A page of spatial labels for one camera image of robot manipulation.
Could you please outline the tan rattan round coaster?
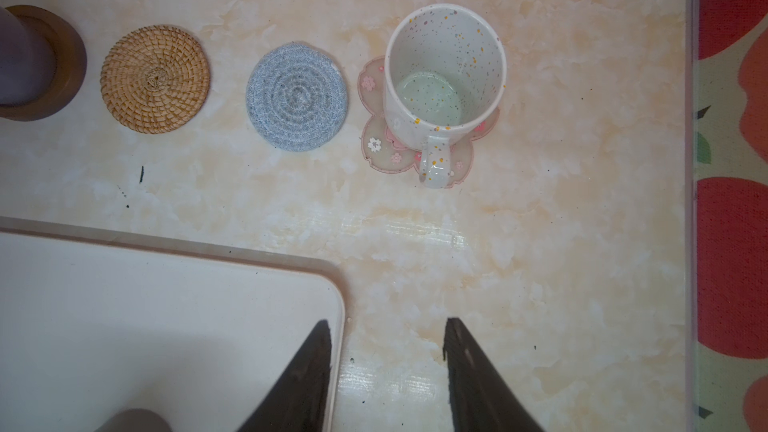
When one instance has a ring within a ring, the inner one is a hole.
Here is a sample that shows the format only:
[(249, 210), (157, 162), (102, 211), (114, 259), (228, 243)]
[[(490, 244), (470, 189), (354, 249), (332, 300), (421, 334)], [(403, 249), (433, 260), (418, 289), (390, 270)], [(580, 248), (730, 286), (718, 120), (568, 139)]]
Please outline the tan rattan round coaster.
[(202, 45), (169, 25), (142, 27), (122, 37), (100, 73), (107, 110), (121, 125), (144, 134), (171, 132), (194, 118), (210, 81)]

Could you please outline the white ceramic mug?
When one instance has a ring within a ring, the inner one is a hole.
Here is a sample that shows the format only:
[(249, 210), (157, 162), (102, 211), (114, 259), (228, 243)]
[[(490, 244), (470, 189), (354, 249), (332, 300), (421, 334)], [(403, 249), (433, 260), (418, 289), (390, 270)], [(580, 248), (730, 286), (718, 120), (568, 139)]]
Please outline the white ceramic mug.
[(390, 37), (384, 79), (389, 130), (419, 153), (422, 185), (448, 187), (452, 146), (488, 119), (502, 100), (507, 59), (500, 35), (465, 7), (422, 7)]

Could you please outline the lavender ceramic mug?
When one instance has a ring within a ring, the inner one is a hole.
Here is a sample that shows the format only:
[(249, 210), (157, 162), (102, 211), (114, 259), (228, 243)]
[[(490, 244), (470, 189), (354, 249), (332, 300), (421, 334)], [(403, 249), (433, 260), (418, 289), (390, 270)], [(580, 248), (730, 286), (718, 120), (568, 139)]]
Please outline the lavender ceramic mug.
[(1, 104), (36, 100), (50, 86), (55, 70), (55, 55), (45, 38), (2, 8)]

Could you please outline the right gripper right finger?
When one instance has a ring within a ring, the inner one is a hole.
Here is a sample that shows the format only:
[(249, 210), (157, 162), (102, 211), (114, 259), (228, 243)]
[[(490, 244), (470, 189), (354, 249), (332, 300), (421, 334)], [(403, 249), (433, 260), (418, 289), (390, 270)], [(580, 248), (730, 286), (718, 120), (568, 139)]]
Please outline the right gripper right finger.
[(543, 431), (457, 317), (446, 322), (443, 358), (456, 431)]

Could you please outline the grey woven round coaster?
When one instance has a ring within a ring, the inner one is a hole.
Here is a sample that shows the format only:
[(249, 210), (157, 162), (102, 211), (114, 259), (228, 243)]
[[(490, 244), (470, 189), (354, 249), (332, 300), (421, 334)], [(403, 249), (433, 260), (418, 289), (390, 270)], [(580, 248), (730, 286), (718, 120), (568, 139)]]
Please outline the grey woven round coaster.
[(329, 142), (348, 111), (346, 81), (325, 53), (291, 42), (255, 66), (245, 92), (248, 117), (270, 145), (307, 152)]

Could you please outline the brown wooden round coaster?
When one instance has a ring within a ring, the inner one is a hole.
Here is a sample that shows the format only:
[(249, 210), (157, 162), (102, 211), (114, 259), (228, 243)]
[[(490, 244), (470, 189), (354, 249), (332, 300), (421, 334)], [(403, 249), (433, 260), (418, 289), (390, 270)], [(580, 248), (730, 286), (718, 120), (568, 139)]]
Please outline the brown wooden round coaster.
[(55, 55), (56, 70), (48, 89), (36, 100), (18, 106), (3, 106), (1, 116), (21, 122), (47, 118), (63, 109), (76, 96), (87, 71), (87, 55), (78, 32), (58, 15), (32, 5), (5, 8), (40, 33)]

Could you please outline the pink flower coaster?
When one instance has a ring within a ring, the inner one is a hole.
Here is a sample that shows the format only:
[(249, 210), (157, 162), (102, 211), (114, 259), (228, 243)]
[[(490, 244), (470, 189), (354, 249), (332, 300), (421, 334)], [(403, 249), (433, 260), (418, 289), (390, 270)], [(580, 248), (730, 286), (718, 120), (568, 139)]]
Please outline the pink flower coaster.
[[(384, 174), (399, 174), (413, 169), (419, 176), (421, 153), (409, 149), (389, 130), (383, 109), (385, 58), (369, 61), (358, 76), (357, 91), (361, 103), (371, 114), (361, 137), (361, 150), (370, 167)], [(452, 172), (448, 187), (461, 184), (469, 175), (473, 161), (473, 142), (481, 140), (495, 127), (500, 116), (497, 108), (465, 138), (451, 146)]]

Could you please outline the dark grey ceramic mug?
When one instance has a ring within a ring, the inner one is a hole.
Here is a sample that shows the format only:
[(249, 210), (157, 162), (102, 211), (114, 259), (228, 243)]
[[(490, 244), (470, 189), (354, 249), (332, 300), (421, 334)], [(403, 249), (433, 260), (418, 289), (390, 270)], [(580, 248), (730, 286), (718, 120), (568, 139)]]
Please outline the dark grey ceramic mug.
[(147, 409), (121, 411), (105, 421), (95, 432), (171, 432), (169, 423)]

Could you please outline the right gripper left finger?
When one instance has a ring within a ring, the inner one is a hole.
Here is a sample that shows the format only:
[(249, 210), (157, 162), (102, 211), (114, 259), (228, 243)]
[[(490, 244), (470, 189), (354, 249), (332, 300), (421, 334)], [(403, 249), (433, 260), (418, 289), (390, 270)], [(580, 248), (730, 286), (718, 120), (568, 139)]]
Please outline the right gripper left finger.
[(331, 375), (330, 327), (313, 327), (274, 386), (239, 427), (239, 432), (317, 432), (325, 421)]

